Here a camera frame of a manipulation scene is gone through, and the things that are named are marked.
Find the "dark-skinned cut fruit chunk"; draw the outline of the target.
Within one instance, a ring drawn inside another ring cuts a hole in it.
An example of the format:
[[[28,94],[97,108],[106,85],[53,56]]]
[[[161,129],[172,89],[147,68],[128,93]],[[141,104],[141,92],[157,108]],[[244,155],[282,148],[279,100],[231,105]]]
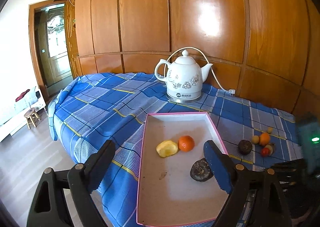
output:
[[[274,143],[267,144],[265,146],[265,148],[268,149],[268,153],[267,153],[268,156],[271,156],[274,153],[275,149],[276,149]]]

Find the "dark brown round fruit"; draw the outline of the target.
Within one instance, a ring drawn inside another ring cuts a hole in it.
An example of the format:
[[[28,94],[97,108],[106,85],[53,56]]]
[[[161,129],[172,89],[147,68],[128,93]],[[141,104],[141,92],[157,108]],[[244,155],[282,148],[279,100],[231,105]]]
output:
[[[238,150],[240,152],[240,154],[246,156],[248,154],[250,154],[251,150],[252,150],[252,143],[248,140],[241,140],[238,143]]]

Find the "yellow peeled fruit piece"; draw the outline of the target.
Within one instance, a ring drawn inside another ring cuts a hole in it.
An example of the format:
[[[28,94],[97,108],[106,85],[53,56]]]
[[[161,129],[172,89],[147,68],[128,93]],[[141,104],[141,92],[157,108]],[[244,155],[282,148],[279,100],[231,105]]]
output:
[[[171,140],[162,141],[157,145],[156,151],[160,157],[166,158],[178,152],[178,144]]]

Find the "dark wrinkled fruit piece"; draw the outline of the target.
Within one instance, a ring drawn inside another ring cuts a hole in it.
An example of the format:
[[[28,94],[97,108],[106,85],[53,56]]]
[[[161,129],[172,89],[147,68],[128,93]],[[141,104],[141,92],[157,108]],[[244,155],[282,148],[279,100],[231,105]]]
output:
[[[204,182],[211,179],[214,174],[206,159],[202,158],[193,164],[190,169],[190,176],[195,181]]]

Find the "orange tangerine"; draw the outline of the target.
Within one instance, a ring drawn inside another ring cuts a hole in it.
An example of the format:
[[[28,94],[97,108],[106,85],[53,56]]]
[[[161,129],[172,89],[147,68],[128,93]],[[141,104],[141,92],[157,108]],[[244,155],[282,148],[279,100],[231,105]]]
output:
[[[178,139],[178,148],[183,152],[189,152],[195,147],[194,139],[191,136],[185,135]]]
[[[259,137],[259,145],[266,146],[270,143],[271,137],[267,132],[264,132]]]

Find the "small wooden stool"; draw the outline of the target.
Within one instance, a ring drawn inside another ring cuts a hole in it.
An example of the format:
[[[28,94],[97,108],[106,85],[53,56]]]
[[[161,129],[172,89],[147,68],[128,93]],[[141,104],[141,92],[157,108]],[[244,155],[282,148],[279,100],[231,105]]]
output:
[[[27,127],[28,129],[31,129],[31,125],[36,128],[36,121],[40,121],[41,118],[40,116],[37,114],[36,109],[34,107],[30,108],[25,114],[24,117],[27,121]]]

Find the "white sofa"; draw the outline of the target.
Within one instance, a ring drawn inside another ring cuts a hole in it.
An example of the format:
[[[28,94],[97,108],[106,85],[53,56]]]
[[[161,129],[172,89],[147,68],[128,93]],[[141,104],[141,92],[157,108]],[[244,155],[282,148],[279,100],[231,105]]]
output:
[[[1,104],[1,141],[25,126],[24,114],[30,109],[34,108],[36,112],[46,109],[46,102],[38,86],[33,87],[19,101],[6,105]]]

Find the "red tomato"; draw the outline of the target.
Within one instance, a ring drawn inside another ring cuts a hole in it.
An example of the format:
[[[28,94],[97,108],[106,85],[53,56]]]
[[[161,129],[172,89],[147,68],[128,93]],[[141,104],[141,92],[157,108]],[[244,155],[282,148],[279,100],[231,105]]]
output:
[[[266,146],[264,148],[261,149],[261,156],[262,157],[268,157],[270,155],[271,151],[269,148],[267,148]]]

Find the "blue plaid tablecloth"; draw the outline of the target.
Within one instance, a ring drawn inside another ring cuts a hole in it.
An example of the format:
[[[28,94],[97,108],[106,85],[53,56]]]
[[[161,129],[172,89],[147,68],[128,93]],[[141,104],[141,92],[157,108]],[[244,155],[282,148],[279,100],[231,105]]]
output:
[[[136,226],[136,199],[142,135],[150,113],[207,112],[229,156],[248,169],[259,171],[275,163],[302,158],[293,115],[246,99],[233,97],[211,85],[191,104],[168,101],[166,86],[153,74],[97,73],[76,78],[48,108],[52,139],[60,141],[74,162],[82,163],[107,140],[114,141],[116,155],[98,192],[103,210],[114,226]],[[265,146],[251,142],[273,128],[271,156],[262,157]],[[241,140],[252,143],[250,154],[238,150]]]

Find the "small tan round fruit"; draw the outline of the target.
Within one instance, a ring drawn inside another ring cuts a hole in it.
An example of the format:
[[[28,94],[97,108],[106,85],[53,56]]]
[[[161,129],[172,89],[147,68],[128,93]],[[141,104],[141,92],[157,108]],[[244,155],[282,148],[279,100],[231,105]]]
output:
[[[252,139],[251,139],[251,142],[252,142],[253,144],[255,144],[255,145],[259,144],[259,142],[260,142],[260,137],[257,136],[257,135],[254,135],[254,136],[252,137]]]

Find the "white ceramic electric kettle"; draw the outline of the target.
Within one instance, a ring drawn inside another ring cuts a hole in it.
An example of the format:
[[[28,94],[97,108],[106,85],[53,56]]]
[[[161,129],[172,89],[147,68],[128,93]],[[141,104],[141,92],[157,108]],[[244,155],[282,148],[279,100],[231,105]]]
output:
[[[176,52],[181,52],[181,55],[174,62],[160,59],[154,70],[155,77],[166,83],[168,98],[178,103],[194,102],[201,98],[202,85],[213,66],[207,63],[200,67],[195,59],[189,56],[189,49],[201,52],[191,46],[180,48]]]

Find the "wooden wall cabinet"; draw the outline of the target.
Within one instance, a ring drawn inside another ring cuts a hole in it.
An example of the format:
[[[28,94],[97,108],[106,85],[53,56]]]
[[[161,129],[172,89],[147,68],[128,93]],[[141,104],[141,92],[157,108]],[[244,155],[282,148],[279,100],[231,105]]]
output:
[[[207,83],[302,116],[319,114],[319,10],[312,0],[69,0],[73,72],[153,73],[182,47]]]

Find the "pink-rimmed white tray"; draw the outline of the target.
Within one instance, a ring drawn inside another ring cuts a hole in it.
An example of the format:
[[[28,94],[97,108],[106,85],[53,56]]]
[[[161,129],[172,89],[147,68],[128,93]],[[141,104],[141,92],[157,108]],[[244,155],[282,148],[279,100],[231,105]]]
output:
[[[177,142],[190,136],[189,152],[161,158],[156,151],[162,141]],[[228,194],[215,178],[195,181],[192,165],[204,157],[203,146],[212,140],[223,154],[227,150],[206,112],[153,113],[146,118],[140,156],[136,221],[144,226],[186,226],[214,220]]]

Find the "wooden door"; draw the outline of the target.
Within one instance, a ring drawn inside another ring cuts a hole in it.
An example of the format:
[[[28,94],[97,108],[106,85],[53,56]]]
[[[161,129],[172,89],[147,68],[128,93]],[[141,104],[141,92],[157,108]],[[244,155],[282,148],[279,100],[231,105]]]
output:
[[[73,80],[66,44],[64,4],[35,11],[34,31],[44,87],[51,97]]]

